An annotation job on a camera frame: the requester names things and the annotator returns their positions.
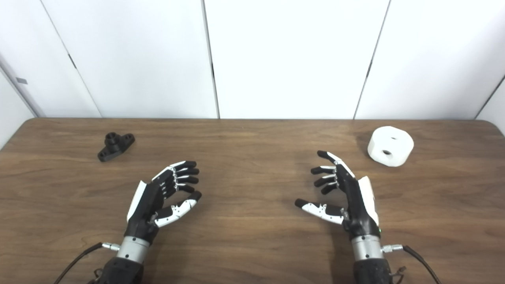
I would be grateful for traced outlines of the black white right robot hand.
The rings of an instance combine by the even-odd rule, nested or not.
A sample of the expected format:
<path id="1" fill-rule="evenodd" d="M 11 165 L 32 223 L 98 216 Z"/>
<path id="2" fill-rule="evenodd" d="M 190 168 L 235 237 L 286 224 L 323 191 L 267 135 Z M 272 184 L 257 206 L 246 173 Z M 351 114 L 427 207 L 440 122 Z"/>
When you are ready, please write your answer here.
<path id="1" fill-rule="evenodd" d="M 378 214 L 371 182 L 367 176 L 357 179 L 341 158 L 328 151 L 317 151 L 317 155 L 329 160 L 331 166 L 318 166 L 310 170 L 313 175 L 325 174 L 314 182 L 314 186 L 327 195 L 334 189 L 346 194 L 347 208 L 330 204 L 309 202 L 298 198 L 295 205 L 305 212 L 323 220 L 343 226 L 350 239 L 372 235 L 380 237 Z"/>

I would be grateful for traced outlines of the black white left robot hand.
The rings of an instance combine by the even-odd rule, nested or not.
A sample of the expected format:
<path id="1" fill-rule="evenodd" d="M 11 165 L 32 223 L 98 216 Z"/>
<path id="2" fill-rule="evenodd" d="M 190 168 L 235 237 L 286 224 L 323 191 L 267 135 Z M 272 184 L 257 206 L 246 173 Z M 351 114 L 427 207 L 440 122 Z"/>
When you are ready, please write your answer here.
<path id="1" fill-rule="evenodd" d="M 195 161 L 170 164 L 154 176 L 149 183 L 140 181 L 127 214 L 125 237 L 141 239 L 152 245 L 159 229 L 179 220 L 202 197 L 192 185 L 200 172 Z M 189 196 L 175 205 L 165 206 L 165 201 L 177 192 Z"/>

